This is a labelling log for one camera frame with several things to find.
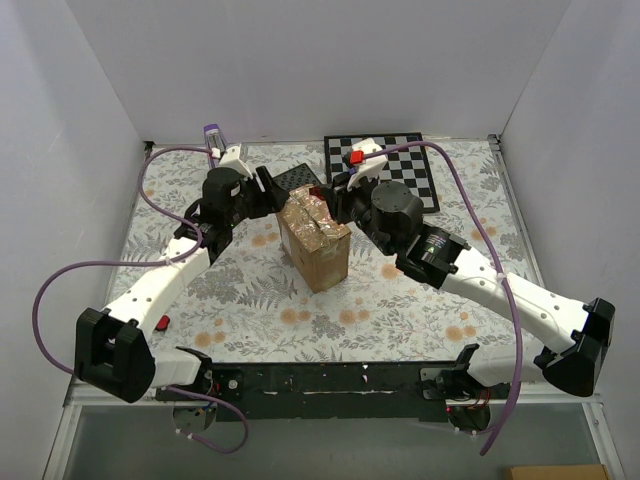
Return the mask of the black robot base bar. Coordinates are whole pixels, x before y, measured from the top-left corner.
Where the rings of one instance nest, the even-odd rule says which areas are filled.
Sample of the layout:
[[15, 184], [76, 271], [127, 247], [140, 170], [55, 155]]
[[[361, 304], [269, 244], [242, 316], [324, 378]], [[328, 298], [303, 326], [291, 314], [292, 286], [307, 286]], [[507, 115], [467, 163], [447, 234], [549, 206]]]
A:
[[215, 363], [204, 361], [188, 397], [224, 402], [217, 418], [407, 418], [444, 422], [449, 401], [484, 407], [496, 397], [469, 373], [475, 345], [455, 360]]

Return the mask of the brown cardboard express box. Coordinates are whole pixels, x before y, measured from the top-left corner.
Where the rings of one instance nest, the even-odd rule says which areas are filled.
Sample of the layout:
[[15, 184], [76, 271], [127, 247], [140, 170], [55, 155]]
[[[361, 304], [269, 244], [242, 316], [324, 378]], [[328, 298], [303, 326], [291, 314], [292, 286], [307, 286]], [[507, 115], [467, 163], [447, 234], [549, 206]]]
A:
[[309, 289], [319, 293], [348, 276], [351, 230], [331, 218], [312, 189], [306, 184], [291, 190], [277, 221], [287, 257]]

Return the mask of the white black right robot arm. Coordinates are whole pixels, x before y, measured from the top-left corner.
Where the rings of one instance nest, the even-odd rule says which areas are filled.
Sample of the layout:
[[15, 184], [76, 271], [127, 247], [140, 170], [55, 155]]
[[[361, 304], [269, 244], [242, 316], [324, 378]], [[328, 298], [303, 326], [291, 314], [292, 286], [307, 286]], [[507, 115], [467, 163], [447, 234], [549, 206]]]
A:
[[326, 202], [333, 220], [354, 223], [394, 257], [406, 277], [471, 300], [535, 338], [512, 349], [464, 347], [450, 367], [424, 376], [429, 397], [471, 398], [496, 385], [541, 380], [577, 397], [594, 393], [612, 341], [610, 302], [568, 299], [496, 269], [464, 239], [427, 223], [421, 200], [401, 183], [347, 183], [336, 180], [309, 192]]

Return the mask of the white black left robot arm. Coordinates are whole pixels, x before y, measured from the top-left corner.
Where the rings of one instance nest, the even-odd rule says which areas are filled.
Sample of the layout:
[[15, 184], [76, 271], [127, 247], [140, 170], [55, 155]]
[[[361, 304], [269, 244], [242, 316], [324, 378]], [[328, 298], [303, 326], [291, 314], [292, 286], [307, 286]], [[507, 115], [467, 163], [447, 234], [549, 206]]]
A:
[[180, 294], [231, 244], [234, 228], [280, 212], [288, 198], [264, 166], [249, 177], [230, 167], [209, 171], [158, 266], [102, 310], [88, 308], [79, 316], [75, 376], [128, 403], [162, 387], [205, 398], [213, 386], [207, 355], [187, 347], [154, 353], [148, 342]]

